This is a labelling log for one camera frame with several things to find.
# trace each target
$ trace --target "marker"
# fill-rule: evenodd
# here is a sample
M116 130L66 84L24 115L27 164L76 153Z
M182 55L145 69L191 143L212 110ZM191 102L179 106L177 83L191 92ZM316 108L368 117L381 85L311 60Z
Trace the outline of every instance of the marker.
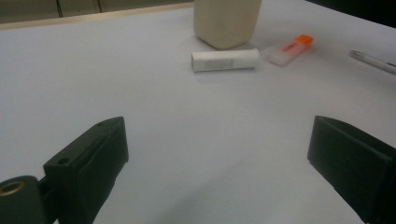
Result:
M393 75L396 75L396 65L393 63L387 63L385 61L377 59L377 58L370 56L368 54L358 52L356 50L350 50L349 56L356 60L359 60L361 62L368 63L371 66L379 68L383 71L386 71Z
M294 40L282 46L282 48L273 52L269 57L268 61L278 66L286 66L288 63L293 61L295 58L300 56L304 51L311 47L314 38L309 35L300 35L294 38Z

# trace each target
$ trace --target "pen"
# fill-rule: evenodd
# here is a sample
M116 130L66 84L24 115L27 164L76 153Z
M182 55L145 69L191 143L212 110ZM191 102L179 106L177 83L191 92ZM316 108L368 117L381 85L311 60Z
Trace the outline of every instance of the pen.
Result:
M385 61L377 59L377 58L370 56L368 54L358 52L356 50L350 50L349 56L351 56L352 58L359 60L361 62L368 63L371 66L379 68L383 71L386 71L386 72L392 73L393 75L396 75L396 65L393 63L387 63Z

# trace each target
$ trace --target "white table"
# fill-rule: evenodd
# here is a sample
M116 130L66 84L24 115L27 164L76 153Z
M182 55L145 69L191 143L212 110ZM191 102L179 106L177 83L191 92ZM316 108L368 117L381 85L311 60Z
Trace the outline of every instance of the white table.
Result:
M213 50L192 8L0 31L0 181L42 165L93 124L124 116L131 159L96 224L362 223L306 153L315 115L396 147L396 30L303 0L264 0L256 70L194 74ZM287 67L266 56L299 34Z

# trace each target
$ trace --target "beige cup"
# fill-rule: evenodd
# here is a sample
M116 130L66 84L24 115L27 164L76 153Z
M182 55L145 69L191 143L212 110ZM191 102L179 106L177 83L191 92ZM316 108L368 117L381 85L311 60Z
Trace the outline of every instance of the beige cup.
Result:
M194 32L216 49L243 45L253 36L262 0L195 0Z

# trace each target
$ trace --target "white highlighter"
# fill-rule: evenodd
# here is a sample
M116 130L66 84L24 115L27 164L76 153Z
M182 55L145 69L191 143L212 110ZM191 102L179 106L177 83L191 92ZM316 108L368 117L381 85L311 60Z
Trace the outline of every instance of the white highlighter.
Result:
M254 68L259 63L257 49L194 52L191 66L194 72Z
M286 66L300 54L311 47L314 38L309 35L300 35L284 45L268 57L268 61L278 66Z

